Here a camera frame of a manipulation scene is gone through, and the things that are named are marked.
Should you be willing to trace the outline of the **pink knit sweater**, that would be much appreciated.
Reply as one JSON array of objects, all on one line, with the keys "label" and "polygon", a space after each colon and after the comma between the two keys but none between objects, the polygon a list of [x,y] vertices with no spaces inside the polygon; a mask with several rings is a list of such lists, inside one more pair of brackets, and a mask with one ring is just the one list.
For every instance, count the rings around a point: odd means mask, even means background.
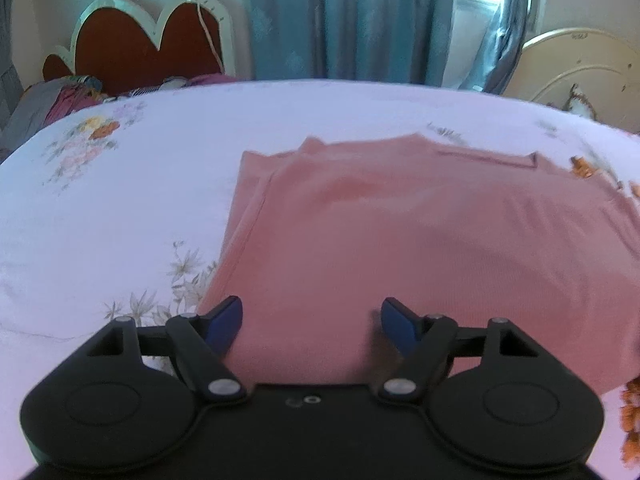
[{"label": "pink knit sweater", "polygon": [[607,392],[639,371],[639,214],[605,178],[541,154],[422,136],[247,152],[198,306],[237,296],[244,382],[373,382],[394,297],[463,326],[508,318]]}]

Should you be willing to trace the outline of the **pile of clothes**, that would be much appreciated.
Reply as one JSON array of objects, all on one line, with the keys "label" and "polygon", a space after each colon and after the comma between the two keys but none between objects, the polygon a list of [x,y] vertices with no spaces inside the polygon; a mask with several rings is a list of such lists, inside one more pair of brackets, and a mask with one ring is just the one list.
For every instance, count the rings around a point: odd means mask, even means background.
[{"label": "pile of clothes", "polygon": [[23,93],[8,122],[1,128],[1,161],[7,160],[41,129],[85,108],[160,90],[237,81],[221,73],[193,78],[175,76],[165,79],[159,86],[128,90],[116,96],[103,92],[102,82],[93,76],[65,76],[34,84]]}]

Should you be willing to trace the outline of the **floral pink bed sheet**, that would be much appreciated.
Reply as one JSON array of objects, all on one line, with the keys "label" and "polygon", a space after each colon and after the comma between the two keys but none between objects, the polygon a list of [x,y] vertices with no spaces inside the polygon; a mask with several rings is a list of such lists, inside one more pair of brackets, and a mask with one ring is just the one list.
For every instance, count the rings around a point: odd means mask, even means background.
[{"label": "floral pink bed sheet", "polygon": [[1,474],[34,468],[18,412],[32,387],[114,318],[198,312],[218,268],[245,153],[422,136],[541,154],[636,206],[639,142],[521,101],[399,84],[235,82],[82,110],[1,167]]}]

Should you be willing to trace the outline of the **white orange patterned pillow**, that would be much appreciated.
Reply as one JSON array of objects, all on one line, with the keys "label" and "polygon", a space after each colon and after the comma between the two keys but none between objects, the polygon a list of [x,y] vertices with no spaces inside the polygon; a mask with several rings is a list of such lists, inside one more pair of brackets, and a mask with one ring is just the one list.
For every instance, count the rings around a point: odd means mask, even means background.
[{"label": "white orange patterned pillow", "polygon": [[563,110],[564,112],[578,117],[587,118],[589,120],[597,119],[596,110],[579,84],[573,84],[572,88],[570,88],[570,96],[568,97]]}]

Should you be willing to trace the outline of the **red heart-shaped headboard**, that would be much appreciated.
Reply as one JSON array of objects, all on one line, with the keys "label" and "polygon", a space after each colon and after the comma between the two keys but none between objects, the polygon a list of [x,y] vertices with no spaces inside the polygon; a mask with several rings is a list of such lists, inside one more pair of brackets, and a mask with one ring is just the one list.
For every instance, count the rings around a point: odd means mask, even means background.
[{"label": "red heart-shaped headboard", "polygon": [[70,44],[43,59],[45,81],[93,76],[114,96],[236,68],[232,17],[219,0],[169,0],[157,18],[131,0],[96,0],[75,25]]}]

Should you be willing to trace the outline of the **blue left curtain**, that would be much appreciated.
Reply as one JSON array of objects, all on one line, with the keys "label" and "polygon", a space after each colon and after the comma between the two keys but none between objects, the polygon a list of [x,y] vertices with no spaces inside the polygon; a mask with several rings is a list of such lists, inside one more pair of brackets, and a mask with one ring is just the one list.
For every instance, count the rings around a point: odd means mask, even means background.
[{"label": "blue left curtain", "polygon": [[248,0],[254,74],[439,87],[454,0]]}]

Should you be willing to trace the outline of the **cream round headboard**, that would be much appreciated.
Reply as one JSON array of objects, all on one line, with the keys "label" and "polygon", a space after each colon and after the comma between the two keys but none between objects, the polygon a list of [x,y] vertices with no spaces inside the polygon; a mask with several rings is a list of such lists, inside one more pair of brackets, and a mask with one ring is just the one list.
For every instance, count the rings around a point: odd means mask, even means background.
[{"label": "cream round headboard", "polygon": [[639,50],[604,30],[563,28],[527,41],[502,95],[565,110],[577,90],[598,122],[639,132]]}]

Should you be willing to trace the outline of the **blue tied right curtain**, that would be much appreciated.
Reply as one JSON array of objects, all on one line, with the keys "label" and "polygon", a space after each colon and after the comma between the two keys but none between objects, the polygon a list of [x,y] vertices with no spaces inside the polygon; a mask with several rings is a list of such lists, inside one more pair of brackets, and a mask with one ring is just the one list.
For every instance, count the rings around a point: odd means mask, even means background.
[{"label": "blue tied right curtain", "polygon": [[503,0],[489,23],[461,90],[501,94],[520,60],[528,0]]}]

